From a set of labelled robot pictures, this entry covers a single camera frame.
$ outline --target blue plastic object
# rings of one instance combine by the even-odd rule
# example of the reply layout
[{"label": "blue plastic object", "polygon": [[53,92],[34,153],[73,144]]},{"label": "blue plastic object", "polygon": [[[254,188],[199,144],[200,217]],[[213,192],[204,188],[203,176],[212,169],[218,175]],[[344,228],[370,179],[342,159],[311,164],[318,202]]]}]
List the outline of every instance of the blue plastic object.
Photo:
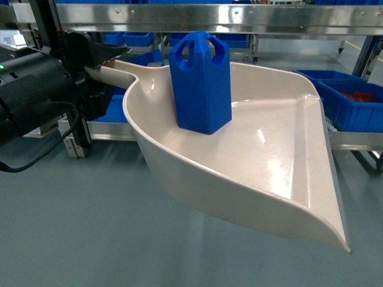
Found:
[{"label": "blue plastic object", "polygon": [[149,4],[231,4],[232,0],[148,0]]},{"label": "blue plastic object", "polygon": [[141,65],[141,66],[147,66],[149,63],[153,63],[153,62],[162,62],[162,66],[164,65],[160,50],[155,50],[155,51],[140,55],[138,57],[131,58],[128,60],[128,62],[136,64],[136,65]]},{"label": "blue plastic object", "polygon": [[94,121],[105,123],[127,123],[126,117],[122,110],[122,100],[126,89],[116,88],[112,100],[110,101],[107,113],[103,117],[99,117]]},{"label": "blue plastic object", "polygon": [[[362,81],[323,81],[324,113],[340,130],[383,133],[383,87]],[[374,93],[376,103],[353,101],[342,93]]]},{"label": "blue plastic object", "polygon": [[169,37],[169,45],[171,47],[176,46],[186,35],[187,33],[171,33]]},{"label": "blue plastic object", "polygon": [[105,33],[105,40],[107,44],[122,45],[124,44],[123,32],[107,32]]},{"label": "blue plastic object", "polygon": [[247,34],[217,34],[217,38],[224,41],[230,48],[247,47]]},{"label": "blue plastic object", "polygon": [[336,0],[315,0],[316,5],[336,5]]},{"label": "blue plastic object", "polygon": [[346,0],[344,5],[365,5],[366,0]]},{"label": "blue plastic object", "polygon": [[127,32],[123,37],[126,45],[134,47],[149,47],[154,41],[153,33]]},{"label": "blue plastic object", "polygon": [[355,77],[349,74],[345,74],[338,71],[330,71],[330,70],[293,70],[293,72],[301,74],[305,76],[307,79],[309,79],[316,88],[318,88],[318,83],[320,81],[324,80],[336,80],[336,81],[345,81],[345,80],[352,80],[352,81],[362,81],[366,82],[365,80]]},{"label": "blue plastic object", "polygon": [[56,0],[57,4],[126,4],[125,0]]},{"label": "blue plastic object", "polygon": [[[215,48],[211,57],[210,41]],[[183,59],[183,50],[189,57]],[[208,135],[232,119],[229,46],[206,32],[188,34],[169,52],[180,128]]]}]

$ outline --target metal shelf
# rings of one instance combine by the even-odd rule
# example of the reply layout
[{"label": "metal shelf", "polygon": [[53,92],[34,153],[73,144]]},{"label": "metal shelf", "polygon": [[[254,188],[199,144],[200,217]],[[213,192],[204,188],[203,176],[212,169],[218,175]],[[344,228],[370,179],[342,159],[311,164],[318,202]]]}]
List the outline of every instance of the metal shelf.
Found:
[{"label": "metal shelf", "polygon": [[[64,29],[105,32],[383,35],[382,6],[57,5]],[[27,3],[0,6],[0,29],[34,24]]]}]

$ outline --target dustpan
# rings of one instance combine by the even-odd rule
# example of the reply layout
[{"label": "dustpan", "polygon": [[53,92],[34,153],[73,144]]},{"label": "dustpan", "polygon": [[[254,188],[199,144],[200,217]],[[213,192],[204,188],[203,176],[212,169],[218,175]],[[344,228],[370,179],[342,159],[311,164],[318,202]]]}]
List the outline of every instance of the dustpan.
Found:
[{"label": "dustpan", "polygon": [[89,69],[128,88],[124,114],[153,176],[172,196],[225,221],[351,252],[323,107],[298,74],[231,63],[231,122],[213,135],[177,125],[169,66]]}]

